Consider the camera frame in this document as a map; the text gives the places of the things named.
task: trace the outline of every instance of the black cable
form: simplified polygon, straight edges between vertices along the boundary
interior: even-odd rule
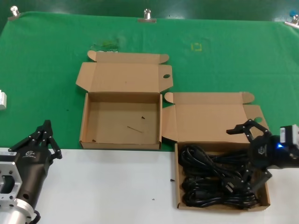
[[[187,206],[225,204],[247,209],[259,203],[255,194],[247,190],[250,178],[242,179],[249,162],[247,150],[208,155],[199,146],[187,145],[181,149],[178,162],[186,176],[182,188]],[[234,184],[233,190],[228,183]]]
[[[36,217],[29,224],[37,224],[39,220],[41,220],[39,212],[35,210],[34,213],[36,214]]]

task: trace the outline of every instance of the empty cardboard box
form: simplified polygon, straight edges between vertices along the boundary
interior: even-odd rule
[[[80,144],[96,149],[160,149],[162,95],[172,87],[168,55],[89,51],[76,84],[87,90]]]
[[[182,200],[184,191],[181,188],[185,175],[183,167],[178,163],[178,155],[182,146],[187,144],[200,145],[209,154],[248,148],[249,142],[244,134],[229,135],[226,130],[257,117],[262,118],[260,124],[268,128],[260,106],[247,105],[254,100],[254,96],[248,92],[168,92],[165,100],[175,104],[163,108],[162,136],[177,142],[175,144],[177,207],[196,210],[237,210],[226,205],[213,205],[206,208],[186,206]],[[256,128],[252,128],[251,132],[254,137],[263,134]],[[267,185],[262,186],[256,195],[260,204],[249,211],[264,210],[270,205]]]

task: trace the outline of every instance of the silver metal bracket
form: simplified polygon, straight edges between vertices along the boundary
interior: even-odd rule
[[[33,216],[34,210],[31,205],[21,199],[16,198],[7,204],[1,203],[1,224],[30,223],[33,220]]]
[[[146,8],[144,10],[144,18],[143,19],[142,18],[138,19],[138,22],[153,22],[153,23],[156,23],[157,19],[151,18],[150,9]]]
[[[13,16],[8,18],[9,21],[15,20],[19,18],[19,16],[21,15],[21,13],[19,13],[17,6],[11,6],[10,11],[13,14]]]
[[[7,95],[0,90],[0,110],[5,110],[7,107]]]
[[[14,200],[22,185],[22,179],[19,174],[18,168],[15,164],[15,162],[0,162],[0,192],[3,189],[5,185],[5,176],[12,176],[14,179],[14,187],[9,194],[1,194],[0,193],[0,203],[1,206],[3,203],[10,203],[12,200]]]
[[[285,22],[285,25],[299,29],[299,15],[294,15],[291,22]]]

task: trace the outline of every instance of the cable plug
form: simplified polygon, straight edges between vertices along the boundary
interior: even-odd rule
[[[222,184],[224,187],[225,192],[234,193],[237,190],[244,189],[244,181],[239,178],[223,178]]]

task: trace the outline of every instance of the green mat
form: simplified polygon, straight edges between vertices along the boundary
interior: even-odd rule
[[[270,129],[299,123],[299,30],[278,22],[165,20],[26,13],[0,37],[0,147],[52,121],[61,148],[78,143],[85,91],[75,85],[87,51],[168,54],[171,91],[249,91]],[[163,144],[163,150],[172,150]]]

